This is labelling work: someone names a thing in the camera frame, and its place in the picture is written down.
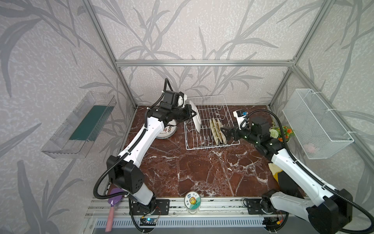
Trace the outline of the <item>white plate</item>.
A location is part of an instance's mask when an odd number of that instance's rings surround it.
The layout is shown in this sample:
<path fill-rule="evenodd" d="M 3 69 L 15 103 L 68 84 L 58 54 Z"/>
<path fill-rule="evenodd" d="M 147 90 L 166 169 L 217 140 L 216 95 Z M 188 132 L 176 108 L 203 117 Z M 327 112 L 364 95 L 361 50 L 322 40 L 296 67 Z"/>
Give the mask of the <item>white plate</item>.
<path fill-rule="evenodd" d="M 176 131 L 177 131 L 177 127 L 176 126 L 167 126 L 166 128 L 164 128 L 156 136 L 156 138 L 157 139 L 167 139 L 167 138 L 170 138 L 170 137 L 172 137 L 175 134 Z"/>
<path fill-rule="evenodd" d="M 192 118 L 193 119 L 193 123 L 195 125 L 195 129 L 196 129 L 197 133 L 200 133 L 202 121 L 201 121 L 201 117 L 200 117 L 199 111 L 198 111 L 196 105 L 192 102 L 192 100 L 190 100 L 190 105 L 192 107 L 193 112 L 195 113 L 195 115 Z"/>

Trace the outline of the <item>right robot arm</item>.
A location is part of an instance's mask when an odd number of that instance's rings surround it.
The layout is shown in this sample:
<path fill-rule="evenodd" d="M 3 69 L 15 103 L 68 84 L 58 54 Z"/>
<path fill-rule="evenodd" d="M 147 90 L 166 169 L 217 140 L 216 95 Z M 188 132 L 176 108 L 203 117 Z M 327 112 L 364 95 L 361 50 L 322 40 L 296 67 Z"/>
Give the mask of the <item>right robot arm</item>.
<path fill-rule="evenodd" d="M 285 192 L 270 191 L 263 199 L 269 208 L 285 211 L 308 221 L 320 234 L 341 232 L 353 219 L 352 195 L 346 190 L 336 190 L 300 161 L 295 159 L 284 142 L 270 135 L 269 123 L 254 118 L 250 128 L 220 127 L 227 140 L 243 139 L 254 145 L 286 175 L 289 186 Z"/>

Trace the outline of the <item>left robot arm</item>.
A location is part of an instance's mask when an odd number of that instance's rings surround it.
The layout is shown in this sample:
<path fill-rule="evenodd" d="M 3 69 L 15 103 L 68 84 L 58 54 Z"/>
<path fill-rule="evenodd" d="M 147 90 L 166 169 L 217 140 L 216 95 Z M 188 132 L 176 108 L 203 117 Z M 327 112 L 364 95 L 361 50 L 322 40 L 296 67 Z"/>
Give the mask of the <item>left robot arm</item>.
<path fill-rule="evenodd" d="M 107 160 L 107 173 L 110 182 L 122 189 L 133 201 L 149 206 L 154 193 L 145 185 L 141 163 L 156 137 L 171 121 L 185 122 L 198 116 L 197 111 L 187 103 L 187 95 L 182 92 L 164 91 L 159 105 L 150 107 L 145 113 L 142 128 L 119 153 Z"/>

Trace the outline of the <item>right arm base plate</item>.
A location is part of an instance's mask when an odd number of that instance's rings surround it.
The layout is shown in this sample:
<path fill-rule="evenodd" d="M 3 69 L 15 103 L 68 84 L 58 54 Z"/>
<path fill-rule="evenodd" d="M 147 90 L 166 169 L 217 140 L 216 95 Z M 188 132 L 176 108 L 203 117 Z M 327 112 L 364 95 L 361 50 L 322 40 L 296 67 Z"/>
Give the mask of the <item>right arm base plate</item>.
<path fill-rule="evenodd" d="M 249 215 L 286 215 L 287 212 L 276 210 L 270 201 L 266 199 L 244 198 L 243 205 L 247 208 Z"/>

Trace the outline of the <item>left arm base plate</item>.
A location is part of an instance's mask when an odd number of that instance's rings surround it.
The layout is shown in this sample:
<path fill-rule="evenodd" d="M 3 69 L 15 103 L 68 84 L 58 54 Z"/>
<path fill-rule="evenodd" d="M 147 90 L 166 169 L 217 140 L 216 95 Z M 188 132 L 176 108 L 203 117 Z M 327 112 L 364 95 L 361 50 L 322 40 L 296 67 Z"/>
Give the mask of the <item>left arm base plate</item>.
<path fill-rule="evenodd" d="M 152 199 L 149 205 L 130 201 L 133 215 L 168 215 L 170 209 L 169 199 Z"/>

